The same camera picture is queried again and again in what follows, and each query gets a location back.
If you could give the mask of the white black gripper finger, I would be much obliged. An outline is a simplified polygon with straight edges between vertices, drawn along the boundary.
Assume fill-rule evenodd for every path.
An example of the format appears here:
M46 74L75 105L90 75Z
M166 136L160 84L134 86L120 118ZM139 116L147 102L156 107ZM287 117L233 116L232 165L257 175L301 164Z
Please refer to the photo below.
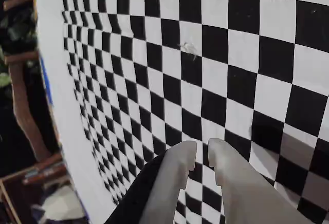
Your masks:
M148 162L106 223L173 223L181 189L195 168L197 143L183 141Z

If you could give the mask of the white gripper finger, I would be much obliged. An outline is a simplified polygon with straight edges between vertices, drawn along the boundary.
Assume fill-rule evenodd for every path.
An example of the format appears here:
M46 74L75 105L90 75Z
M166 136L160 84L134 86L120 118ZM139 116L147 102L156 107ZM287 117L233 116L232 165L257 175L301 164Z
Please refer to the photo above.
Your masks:
M208 141L209 166L222 188L226 223L310 223L229 143Z

